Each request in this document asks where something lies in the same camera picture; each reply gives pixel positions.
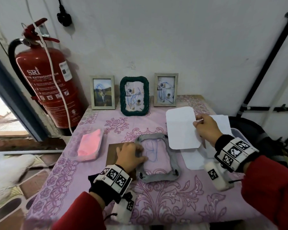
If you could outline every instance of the white fluffy object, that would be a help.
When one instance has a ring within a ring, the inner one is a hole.
[[[22,174],[34,161],[34,155],[25,154],[19,157],[4,159],[0,156],[0,203],[6,201]]]

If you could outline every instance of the red sleeve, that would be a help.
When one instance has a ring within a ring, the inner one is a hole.
[[[106,227],[99,203],[87,192],[82,192],[52,229],[106,230]]]
[[[288,230],[288,169],[265,156],[250,163],[242,180],[242,197],[271,220]]]

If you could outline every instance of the red fire extinguisher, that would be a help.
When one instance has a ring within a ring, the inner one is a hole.
[[[35,24],[39,26],[46,20],[46,18],[42,18],[36,21]],[[33,24],[24,30],[23,35],[24,39],[15,39],[8,47],[8,57],[11,65],[32,95],[32,99],[37,100],[45,108],[57,128],[61,129],[65,135],[70,135],[65,105],[54,84],[46,51],[37,42],[40,38],[35,32]],[[43,39],[60,42],[55,38],[43,37]],[[15,49],[20,44],[29,46],[30,49],[15,56]],[[71,127],[74,130],[84,113],[78,98],[78,91],[73,84],[72,74],[63,53],[54,48],[47,49],[52,60],[55,80],[64,96]]]

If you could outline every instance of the wooden picture frame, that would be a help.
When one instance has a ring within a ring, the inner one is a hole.
[[[178,73],[155,73],[154,106],[176,106]]]
[[[91,77],[92,109],[93,110],[115,109],[114,76],[90,76],[90,77]]]
[[[119,85],[121,112],[143,116],[149,111],[149,82],[146,77],[124,77]]]

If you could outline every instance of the table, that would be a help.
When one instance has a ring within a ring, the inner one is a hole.
[[[201,96],[177,97],[177,106],[191,106],[195,113],[215,114]],[[88,175],[100,173],[105,167],[108,144],[131,142],[141,134],[166,133],[165,112],[170,107],[153,107],[146,116],[126,117],[116,110],[95,111],[88,109],[74,131],[61,157],[36,197],[27,219],[55,220],[60,218],[83,191],[88,191]],[[77,150],[83,134],[96,127],[104,128],[100,156],[95,161],[71,161],[66,156],[69,150]],[[204,170],[186,168],[180,153],[178,164],[182,170],[176,181],[131,183],[138,199],[132,213],[132,224],[172,224],[219,222],[249,219],[260,214],[248,205],[241,196],[241,182],[233,189],[219,192]],[[230,174],[232,179],[242,174]],[[103,215],[111,213],[114,202],[109,204]]]

